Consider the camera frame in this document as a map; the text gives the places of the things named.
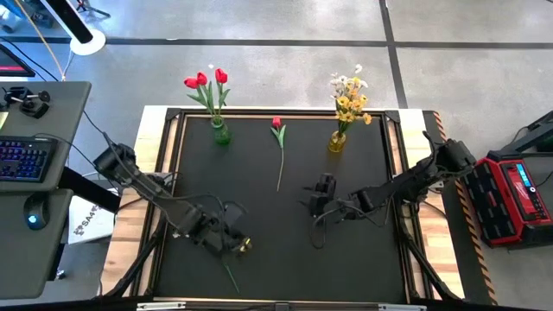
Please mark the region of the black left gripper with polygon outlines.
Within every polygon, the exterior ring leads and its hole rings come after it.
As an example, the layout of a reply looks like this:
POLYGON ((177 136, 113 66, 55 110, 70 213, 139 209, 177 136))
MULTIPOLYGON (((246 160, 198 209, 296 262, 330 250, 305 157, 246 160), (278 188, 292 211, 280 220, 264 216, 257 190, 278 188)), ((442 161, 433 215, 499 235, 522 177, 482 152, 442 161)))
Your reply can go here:
POLYGON ((215 256, 240 255, 251 248, 251 238, 229 226, 221 217, 203 216, 189 231, 189 238, 215 256))

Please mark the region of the white artificial flower bunch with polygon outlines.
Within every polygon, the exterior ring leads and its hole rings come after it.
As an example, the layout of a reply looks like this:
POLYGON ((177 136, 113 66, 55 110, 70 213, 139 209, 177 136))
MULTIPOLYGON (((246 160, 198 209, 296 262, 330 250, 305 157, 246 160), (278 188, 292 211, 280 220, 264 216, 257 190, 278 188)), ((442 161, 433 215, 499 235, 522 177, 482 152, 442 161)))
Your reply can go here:
POLYGON ((251 247, 252 247, 251 239, 246 238, 238 246, 229 247, 229 248, 224 249, 224 251, 221 255, 222 265, 225 268, 226 273, 227 273, 227 275, 229 276, 229 278, 231 280, 232 286, 234 287, 234 289, 236 290, 236 292, 238 294, 240 293, 240 289, 239 289, 238 284, 235 280, 235 277, 233 276, 233 273, 232 273, 232 270, 231 270, 231 267, 230 267, 228 261, 230 260, 231 257, 232 258, 243 257, 251 249, 251 247))
POLYGON ((360 95, 360 92, 368 87, 368 84, 359 77, 359 74, 362 71, 362 65, 356 64, 353 68, 352 77, 339 75, 338 73, 332 73, 332 78, 329 84, 334 90, 331 97, 333 99, 339 99, 342 97, 348 97, 349 99, 352 99, 358 97, 360 95))

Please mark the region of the yellow artificial flower bunch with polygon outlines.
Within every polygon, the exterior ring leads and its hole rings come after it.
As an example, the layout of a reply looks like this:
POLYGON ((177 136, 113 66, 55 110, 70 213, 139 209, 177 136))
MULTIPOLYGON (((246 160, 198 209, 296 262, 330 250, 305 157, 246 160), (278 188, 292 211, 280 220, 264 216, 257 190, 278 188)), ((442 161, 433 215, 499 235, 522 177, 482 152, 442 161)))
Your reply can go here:
POLYGON ((335 118, 338 120, 338 131, 340 133, 346 134, 348 128, 358 120, 362 120, 365 124, 372 122, 372 117, 364 111, 368 103, 368 97, 363 93, 363 90, 356 98, 342 97, 334 100, 335 118))

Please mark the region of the yellow glass vase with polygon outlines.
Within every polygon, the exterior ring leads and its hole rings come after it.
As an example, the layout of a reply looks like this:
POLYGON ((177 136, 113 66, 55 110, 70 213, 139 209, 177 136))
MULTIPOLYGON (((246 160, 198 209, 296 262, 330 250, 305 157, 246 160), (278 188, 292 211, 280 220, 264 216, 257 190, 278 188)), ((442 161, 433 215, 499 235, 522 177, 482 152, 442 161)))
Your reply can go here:
POLYGON ((331 152, 340 153, 344 149, 345 143, 346 135, 337 130, 330 137, 327 148, 331 152))

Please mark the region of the green glass vase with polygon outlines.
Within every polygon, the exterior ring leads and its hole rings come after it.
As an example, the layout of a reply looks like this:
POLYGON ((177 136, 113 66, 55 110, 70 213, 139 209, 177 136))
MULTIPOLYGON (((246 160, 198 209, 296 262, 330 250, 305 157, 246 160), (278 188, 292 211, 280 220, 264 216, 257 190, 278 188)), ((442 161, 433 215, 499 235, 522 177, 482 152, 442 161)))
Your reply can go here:
POLYGON ((227 145, 231 141, 231 134, 222 117, 213 117, 211 120, 214 140, 217 144, 227 145))

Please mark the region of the white printed box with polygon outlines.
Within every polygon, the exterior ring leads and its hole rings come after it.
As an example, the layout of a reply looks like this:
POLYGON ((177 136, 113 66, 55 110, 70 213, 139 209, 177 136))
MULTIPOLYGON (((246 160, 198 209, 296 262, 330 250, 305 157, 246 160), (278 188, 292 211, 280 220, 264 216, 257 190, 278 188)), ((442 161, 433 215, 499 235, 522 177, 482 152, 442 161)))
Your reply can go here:
POLYGON ((110 237, 114 228, 114 213, 92 202, 73 196, 68 212, 69 244, 81 244, 110 237))

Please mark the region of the black yellow hazard strip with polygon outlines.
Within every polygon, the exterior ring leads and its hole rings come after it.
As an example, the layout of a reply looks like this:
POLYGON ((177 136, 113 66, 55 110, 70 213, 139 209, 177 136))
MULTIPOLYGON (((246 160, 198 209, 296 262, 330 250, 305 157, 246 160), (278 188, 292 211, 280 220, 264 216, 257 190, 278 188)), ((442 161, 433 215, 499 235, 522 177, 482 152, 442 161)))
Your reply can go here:
POLYGON ((426 257, 448 288, 473 303, 496 305, 493 288, 470 198, 460 181, 447 183, 440 193, 429 193, 419 213, 426 257))

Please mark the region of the black computer mouse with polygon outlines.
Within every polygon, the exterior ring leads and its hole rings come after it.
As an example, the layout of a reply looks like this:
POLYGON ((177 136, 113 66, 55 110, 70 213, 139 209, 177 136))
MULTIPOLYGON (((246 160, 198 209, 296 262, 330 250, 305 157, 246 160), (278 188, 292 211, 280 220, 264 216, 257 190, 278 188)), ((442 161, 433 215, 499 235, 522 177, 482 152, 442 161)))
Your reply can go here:
POLYGON ((31 194, 25 200, 23 214, 31 230, 38 231, 43 229, 49 221, 48 193, 31 194))

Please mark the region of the red and black tool case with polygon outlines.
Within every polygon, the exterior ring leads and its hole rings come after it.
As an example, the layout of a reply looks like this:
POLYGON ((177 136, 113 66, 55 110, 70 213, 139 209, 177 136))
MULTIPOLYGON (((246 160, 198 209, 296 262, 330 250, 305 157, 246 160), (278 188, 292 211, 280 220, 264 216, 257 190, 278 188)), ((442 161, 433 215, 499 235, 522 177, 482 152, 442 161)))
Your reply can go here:
POLYGON ((491 151, 462 182, 488 246, 553 245, 553 213, 520 153, 491 151))

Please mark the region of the black backlit keyboard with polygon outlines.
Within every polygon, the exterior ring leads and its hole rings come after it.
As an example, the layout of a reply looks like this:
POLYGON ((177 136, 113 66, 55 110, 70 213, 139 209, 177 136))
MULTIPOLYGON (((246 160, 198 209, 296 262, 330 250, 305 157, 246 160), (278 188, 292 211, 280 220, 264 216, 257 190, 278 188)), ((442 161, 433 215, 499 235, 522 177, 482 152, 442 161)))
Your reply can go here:
POLYGON ((36 136, 0 136, 0 181, 43 182, 58 141, 36 136))

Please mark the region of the black floor equipment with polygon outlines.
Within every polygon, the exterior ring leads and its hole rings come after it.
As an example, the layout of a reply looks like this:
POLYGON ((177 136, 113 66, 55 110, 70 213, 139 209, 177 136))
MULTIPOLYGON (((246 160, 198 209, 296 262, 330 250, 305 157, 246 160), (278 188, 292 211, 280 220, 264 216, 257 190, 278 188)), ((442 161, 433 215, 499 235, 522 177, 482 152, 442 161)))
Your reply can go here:
POLYGON ((523 126, 503 149, 523 152, 553 136, 553 110, 538 120, 523 126))

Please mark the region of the grey side desk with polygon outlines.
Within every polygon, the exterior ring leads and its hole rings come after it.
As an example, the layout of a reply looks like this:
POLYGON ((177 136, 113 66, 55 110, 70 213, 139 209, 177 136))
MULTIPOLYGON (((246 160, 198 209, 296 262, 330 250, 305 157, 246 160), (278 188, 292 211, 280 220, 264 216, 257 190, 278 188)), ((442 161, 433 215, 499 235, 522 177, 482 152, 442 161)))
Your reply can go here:
POLYGON ((41 295, 73 191, 59 186, 91 85, 0 83, 0 300, 41 295))

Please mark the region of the white round stand base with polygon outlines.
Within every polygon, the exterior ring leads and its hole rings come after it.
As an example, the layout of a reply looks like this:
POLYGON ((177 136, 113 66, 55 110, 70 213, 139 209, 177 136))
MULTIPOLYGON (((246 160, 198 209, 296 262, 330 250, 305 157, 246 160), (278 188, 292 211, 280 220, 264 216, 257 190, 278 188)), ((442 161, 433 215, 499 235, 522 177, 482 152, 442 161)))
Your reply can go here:
POLYGON ((74 54, 87 56, 97 53, 106 44, 106 37, 98 29, 90 29, 92 39, 88 43, 80 43, 76 38, 70 41, 70 48, 74 54))

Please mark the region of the black monitor with red screen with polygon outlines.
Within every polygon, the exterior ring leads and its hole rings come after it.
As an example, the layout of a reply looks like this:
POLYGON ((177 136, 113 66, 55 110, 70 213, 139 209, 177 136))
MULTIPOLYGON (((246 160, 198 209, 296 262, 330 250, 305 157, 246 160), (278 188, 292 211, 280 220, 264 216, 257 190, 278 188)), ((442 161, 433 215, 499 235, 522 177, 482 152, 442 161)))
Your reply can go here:
POLYGON ((35 72, 20 58, 0 44, 0 77, 35 77, 35 72))

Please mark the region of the black metal rig frame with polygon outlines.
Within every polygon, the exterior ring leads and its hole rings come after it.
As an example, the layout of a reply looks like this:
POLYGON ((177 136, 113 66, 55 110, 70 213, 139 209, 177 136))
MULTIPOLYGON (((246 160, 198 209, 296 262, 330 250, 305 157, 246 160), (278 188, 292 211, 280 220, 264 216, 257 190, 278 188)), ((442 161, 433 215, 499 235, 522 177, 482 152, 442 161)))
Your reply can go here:
MULTIPOLYGON (((403 165, 413 164, 426 154, 422 146, 423 130, 434 139, 445 140, 447 135, 441 117, 436 111, 420 109, 385 109, 383 111, 388 131, 391 134, 392 161, 395 171, 403 165)), ((140 168, 146 171, 169 172, 176 162, 171 156, 181 150, 185 136, 187 117, 200 117, 197 106, 153 106, 143 109, 143 115, 134 143, 140 168)), ((226 109, 229 117, 271 117, 280 118, 330 118, 328 108, 308 107, 234 107, 226 109)), ((124 272, 131 266, 148 238, 155 230, 159 213, 140 200, 132 190, 123 193, 121 201, 125 209, 117 216, 114 232, 108 247, 105 265, 100 279, 99 293, 105 295, 112 290, 124 272)), ((433 192, 422 204, 423 212, 414 214, 413 208, 404 206, 407 219, 405 225, 416 240, 420 251, 436 270, 448 288, 463 296, 461 274, 454 257, 451 225, 443 217, 445 205, 439 193, 433 192)))

